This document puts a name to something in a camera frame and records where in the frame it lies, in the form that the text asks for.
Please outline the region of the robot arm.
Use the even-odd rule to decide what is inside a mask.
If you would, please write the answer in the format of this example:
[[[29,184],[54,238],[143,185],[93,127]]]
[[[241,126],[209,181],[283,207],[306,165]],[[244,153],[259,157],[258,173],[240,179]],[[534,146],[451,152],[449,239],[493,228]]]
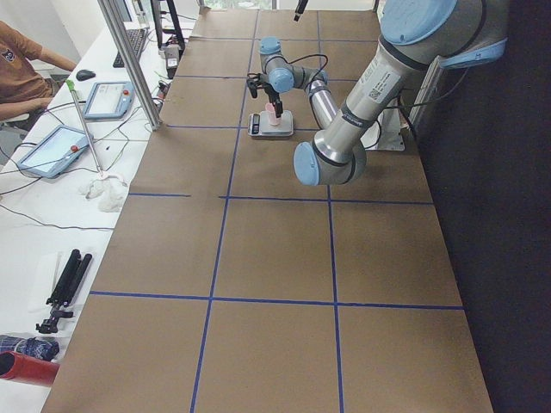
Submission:
[[[352,182],[367,163],[362,136],[406,80],[427,72],[435,59],[443,69],[499,59],[509,8],[507,1],[388,1],[375,56],[341,106],[333,101],[324,72],[289,63],[275,37],[262,39],[261,70],[248,76],[247,87],[253,97],[264,90],[277,116],[283,113],[282,93],[304,90],[320,129],[296,147],[296,177],[308,186]]]

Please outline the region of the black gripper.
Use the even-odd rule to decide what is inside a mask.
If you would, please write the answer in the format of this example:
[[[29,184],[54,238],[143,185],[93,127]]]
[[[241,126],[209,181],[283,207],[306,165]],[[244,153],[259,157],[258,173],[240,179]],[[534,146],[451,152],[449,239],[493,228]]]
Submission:
[[[294,21],[298,22],[306,9],[306,0],[299,0],[294,10]],[[270,83],[263,85],[263,90],[267,94],[270,102],[270,112],[276,115],[276,118],[281,118],[283,106],[278,92],[274,90]]]

